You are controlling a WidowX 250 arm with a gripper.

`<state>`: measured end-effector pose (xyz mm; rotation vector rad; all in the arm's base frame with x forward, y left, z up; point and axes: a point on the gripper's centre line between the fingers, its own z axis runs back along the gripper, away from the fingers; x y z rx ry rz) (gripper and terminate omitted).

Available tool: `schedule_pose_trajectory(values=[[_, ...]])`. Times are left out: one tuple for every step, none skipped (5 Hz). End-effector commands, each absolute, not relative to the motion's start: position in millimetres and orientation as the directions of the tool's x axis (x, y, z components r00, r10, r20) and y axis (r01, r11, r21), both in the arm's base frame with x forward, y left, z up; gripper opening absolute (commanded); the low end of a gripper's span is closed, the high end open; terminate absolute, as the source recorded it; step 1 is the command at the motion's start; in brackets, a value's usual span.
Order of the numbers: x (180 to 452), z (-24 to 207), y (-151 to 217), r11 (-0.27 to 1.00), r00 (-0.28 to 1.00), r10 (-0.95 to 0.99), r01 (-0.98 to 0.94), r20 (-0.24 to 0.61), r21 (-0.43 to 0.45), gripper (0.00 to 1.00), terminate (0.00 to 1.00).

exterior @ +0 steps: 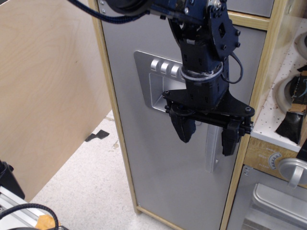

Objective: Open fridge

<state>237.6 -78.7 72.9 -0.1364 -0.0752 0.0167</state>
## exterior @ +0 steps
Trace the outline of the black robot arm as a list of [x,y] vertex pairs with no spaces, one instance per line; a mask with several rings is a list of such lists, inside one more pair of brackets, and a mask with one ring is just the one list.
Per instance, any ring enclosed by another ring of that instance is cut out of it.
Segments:
[[166,112],[183,142],[189,142],[196,121],[221,127],[223,154],[252,130],[252,107],[229,91],[229,58],[240,46],[240,31],[227,13],[224,0],[110,0],[110,8],[131,20],[146,13],[168,19],[182,56],[186,88],[168,90]]

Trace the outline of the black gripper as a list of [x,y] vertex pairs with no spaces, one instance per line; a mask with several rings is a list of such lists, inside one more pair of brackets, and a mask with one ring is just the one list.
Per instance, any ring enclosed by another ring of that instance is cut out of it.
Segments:
[[188,143],[196,131],[196,121],[222,127],[223,155],[234,154],[240,131],[251,131],[255,110],[236,99],[229,83],[220,76],[186,79],[186,89],[163,92],[166,112],[181,141]]

